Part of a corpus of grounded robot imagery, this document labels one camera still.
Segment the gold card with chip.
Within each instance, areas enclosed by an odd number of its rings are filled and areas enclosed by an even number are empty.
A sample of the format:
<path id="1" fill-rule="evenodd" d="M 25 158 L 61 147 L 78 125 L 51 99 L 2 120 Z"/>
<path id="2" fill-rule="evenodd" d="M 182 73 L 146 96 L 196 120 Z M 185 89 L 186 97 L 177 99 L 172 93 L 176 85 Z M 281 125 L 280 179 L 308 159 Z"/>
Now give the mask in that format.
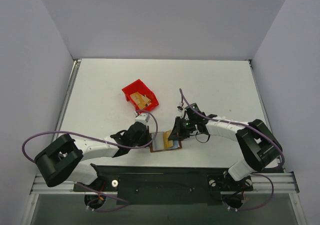
<path id="1" fill-rule="evenodd" d="M 163 133 L 163 146 L 165 150 L 171 150 L 174 147 L 174 142 L 169 140 L 172 130 L 167 130 Z"/>

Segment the brown leather card holder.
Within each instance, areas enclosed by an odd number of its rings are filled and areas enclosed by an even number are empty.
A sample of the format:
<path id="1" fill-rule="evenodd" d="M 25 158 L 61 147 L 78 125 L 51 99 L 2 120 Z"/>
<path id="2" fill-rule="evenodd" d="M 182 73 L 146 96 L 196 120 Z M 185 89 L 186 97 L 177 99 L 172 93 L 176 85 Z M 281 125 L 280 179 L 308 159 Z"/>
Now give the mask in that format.
<path id="1" fill-rule="evenodd" d="M 151 133 L 151 138 L 155 139 L 149 146 L 149 150 L 151 153 L 156 153 L 156 152 L 165 152 L 165 151 L 174 151 L 174 150 L 179 150 L 182 149 L 182 143 L 179 140 L 173 140 L 173 148 L 169 150 L 164 149 L 164 139 L 163 139 L 163 134 L 164 132 L 158 132 L 157 134 Z"/>

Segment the red plastic bin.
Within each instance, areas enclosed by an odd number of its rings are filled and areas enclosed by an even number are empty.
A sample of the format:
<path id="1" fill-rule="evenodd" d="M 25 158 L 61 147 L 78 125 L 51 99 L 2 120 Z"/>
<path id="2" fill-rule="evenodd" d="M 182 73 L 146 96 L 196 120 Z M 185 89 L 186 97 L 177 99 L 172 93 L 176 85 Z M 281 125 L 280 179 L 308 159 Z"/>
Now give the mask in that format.
<path id="1" fill-rule="evenodd" d="M 125 99 L 133 105 L 136 111 L 147 110 L 150 112 L 159 106 L 155 93 L 140 79 L 124 87 L 122 92 Z"/>

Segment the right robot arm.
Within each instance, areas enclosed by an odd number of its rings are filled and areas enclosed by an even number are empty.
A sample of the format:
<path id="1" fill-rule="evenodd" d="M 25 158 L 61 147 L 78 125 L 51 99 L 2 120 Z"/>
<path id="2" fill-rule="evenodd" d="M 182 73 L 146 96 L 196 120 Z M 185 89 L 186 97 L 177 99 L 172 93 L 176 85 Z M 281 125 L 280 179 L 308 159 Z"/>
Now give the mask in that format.
<path id="1" fill-rule="evenodd" d="M 183 141 L 201 134 L 238 142 L 243 159 L 233 164 L 223 177 L 224 186 L 230 190 L 236 189 L 245 177 L 261 172 L 276 158 L 283 157 L 281 145 L 260 119 L 239 122 L 214 114 L 206 116 L 196 103 L 181 108 L 181 111 L 182 115 L 175 118 L 169 141 Z"/>

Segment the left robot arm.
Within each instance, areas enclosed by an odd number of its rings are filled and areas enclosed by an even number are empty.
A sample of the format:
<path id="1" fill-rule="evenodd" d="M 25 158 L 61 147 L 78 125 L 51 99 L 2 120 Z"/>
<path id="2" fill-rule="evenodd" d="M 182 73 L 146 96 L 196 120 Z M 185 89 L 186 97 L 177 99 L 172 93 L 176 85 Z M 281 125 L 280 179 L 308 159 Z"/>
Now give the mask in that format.
<path id="1" fill-rule="evenodd" d="M 72 181 L 97 191 L 103 185 L 103 178 L 92 165 L 84 164 L 84 160 L 120 157 L 134 148 L 147 147 L 151 143 L 149 127 L 135 122 L 127 130 L 105 137 L 102 142 L 74 139 L 69 134 L 63 134 L 42 150 L 34 161 L 50 188 Z"/>

